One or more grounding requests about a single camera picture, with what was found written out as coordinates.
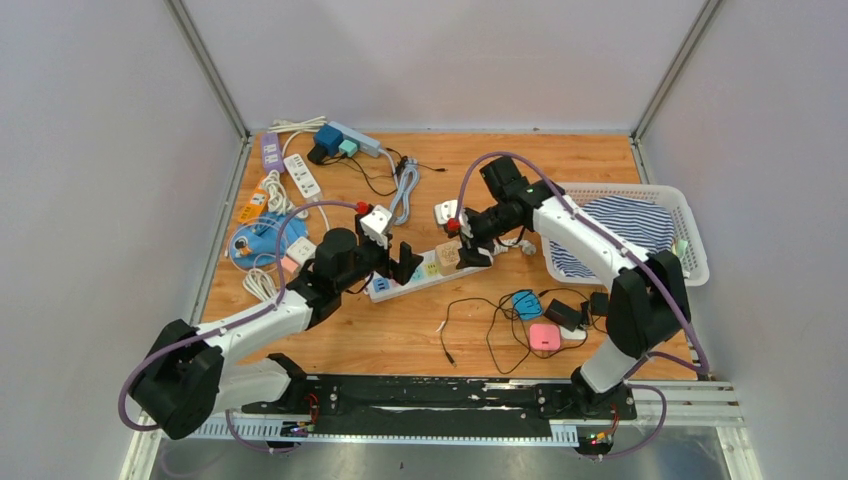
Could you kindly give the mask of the wooden cube adapter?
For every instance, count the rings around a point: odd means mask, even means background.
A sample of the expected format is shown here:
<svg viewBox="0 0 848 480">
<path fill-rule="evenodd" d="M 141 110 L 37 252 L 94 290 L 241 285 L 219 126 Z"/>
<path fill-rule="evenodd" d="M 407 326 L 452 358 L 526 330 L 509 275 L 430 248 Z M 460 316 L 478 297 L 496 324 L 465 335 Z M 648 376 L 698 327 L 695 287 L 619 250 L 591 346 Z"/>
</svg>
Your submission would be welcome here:
<svg viewBox="0 0 848 480">
<path fill-rule="evenodd" d="M 440 275 L 449 276 L 457 271 L 457 265 L 460 261 L 460 247 L 461 243 L 454 240 L 442 243 L 434 248 L 435 264 Z"/>
</svg>

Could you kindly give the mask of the white power strip blue USB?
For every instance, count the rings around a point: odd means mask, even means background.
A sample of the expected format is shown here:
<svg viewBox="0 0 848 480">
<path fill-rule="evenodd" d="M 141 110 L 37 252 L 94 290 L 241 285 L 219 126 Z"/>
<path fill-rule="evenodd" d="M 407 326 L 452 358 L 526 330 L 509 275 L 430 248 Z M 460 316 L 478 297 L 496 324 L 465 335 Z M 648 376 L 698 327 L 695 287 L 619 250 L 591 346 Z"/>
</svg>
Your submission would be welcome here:
<svg viewBox="0 0 848 480">
<path fill-rule="evenodd" d="M 424 252 L 421 255 L 424 260 L 415 271 L 410 282 L 406 285 L 400 285 L 394 279 L 387 279 L 375 274 L 365 289 L 365 293 L 370 300 L 374 303 L 387 301 L 486 270 L 486 268 L 457 269 L 452 275 L 442 276 L 439 274 L 435 264 L 434 249 Z"/>
</svg>

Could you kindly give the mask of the white cube adapter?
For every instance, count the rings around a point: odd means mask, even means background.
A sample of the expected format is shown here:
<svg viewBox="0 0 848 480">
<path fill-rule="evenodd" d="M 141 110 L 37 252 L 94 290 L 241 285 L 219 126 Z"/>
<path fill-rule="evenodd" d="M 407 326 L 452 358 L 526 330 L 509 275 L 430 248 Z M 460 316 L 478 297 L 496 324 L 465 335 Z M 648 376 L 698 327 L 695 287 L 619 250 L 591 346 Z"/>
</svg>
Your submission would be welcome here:
<svg viewBox="0 0 848 480">
<path fill-rule="evenodd" d="M 317 246 L 306 237 L 299 237 L 291 243 L 285 251 L 285 256 L 295 262 L 298 266 L 303 266 L 308 260 L 315 257 Z"/>
</svg>

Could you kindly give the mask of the black charger with cable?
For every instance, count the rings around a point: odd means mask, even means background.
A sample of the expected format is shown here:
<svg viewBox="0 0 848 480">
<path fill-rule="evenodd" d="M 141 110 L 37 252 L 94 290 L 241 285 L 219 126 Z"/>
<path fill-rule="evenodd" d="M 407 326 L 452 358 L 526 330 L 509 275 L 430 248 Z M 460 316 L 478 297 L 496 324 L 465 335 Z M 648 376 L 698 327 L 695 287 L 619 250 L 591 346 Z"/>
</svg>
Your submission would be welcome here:
<svg viewBox="0 0 848 480">
<path fill-rule="evenodd" d="M 532 356 L 549 359 L 560 353 L 582 348 L 588 341 L 587 328 L 590 322 L 584 318 L 581 311 L 556 298 L 543 305 L 542 297 L 547 293 L 546 290 L 535 292 L 531 289 L 521 289 L 505 294 L 497 301 L 469 297 L 450 302 L 444 319 L 436 329 L 439 345 L 449 365 L 456 367 L 457 361 L 448 349 L 445 330 L 451 318 L 452 308 L 463 303 L 480 302 L 492 309 L 484 344 L 496 372 L 500 375 L 514 373 Z M 500 319 L 508 323 L 512 339 L 523 349 L 519 359 L 509 367 L 500 365 L 491 341 L 491 334 Z"/>
</svg>

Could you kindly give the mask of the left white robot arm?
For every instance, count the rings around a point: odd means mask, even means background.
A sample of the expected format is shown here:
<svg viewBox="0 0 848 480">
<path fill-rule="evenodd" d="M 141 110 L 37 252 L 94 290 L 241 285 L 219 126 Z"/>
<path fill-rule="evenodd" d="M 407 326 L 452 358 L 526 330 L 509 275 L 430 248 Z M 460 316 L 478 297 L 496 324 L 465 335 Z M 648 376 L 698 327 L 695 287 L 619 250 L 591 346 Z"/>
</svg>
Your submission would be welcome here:
<svg viewBox="0 0 848 480">
<path fill-rule="evenodd" d="M 345 228 L 325 234 L 313 258 L 279 296 L 216 322 L 191 326 L 178 319 L 160 332 L 146 358 L 122 387 L 171 439 L 182 439 L 219 412 L 271 402 L 283 413 L 306 400 L 301 371 L 283 354 L 251 364 L 241 361 L 263 346 L 317 326 L 341 306 L 354 284 L 377 276 L 408 283 L 423 257 L 401 243 L 389 247 Z"/>
</svg>

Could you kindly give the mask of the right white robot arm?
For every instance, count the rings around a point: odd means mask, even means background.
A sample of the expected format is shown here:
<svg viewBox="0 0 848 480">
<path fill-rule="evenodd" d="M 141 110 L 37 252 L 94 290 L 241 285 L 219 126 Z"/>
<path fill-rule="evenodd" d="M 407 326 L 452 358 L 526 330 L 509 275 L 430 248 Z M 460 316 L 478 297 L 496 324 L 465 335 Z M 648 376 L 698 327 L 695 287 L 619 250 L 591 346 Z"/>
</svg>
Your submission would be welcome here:
<svg viewBox="0 0 848 480">
<path fill-rule="evenodd" d="M 571 403 L 584 417 L 596 417 L 611 403 L 611 390 L 622 384 L 658 344 L 679 331 L 695 337 L 679 258 L 668 250 L 651 253 L 623 239 L 572 200 L 542 174 L 532 183 L 517 165 L 536 174 L 539 167 L 510 152 L 492 152 L 475 160 L 493 197 L 493 206 L 475 212 L 457 197 L 449 235 L 461 242 L 458 268 L 489 266 L 497 238 L 525 228 L 565 247 L 609 293 L 607 338 L 571 376 Z"/>
</svg>

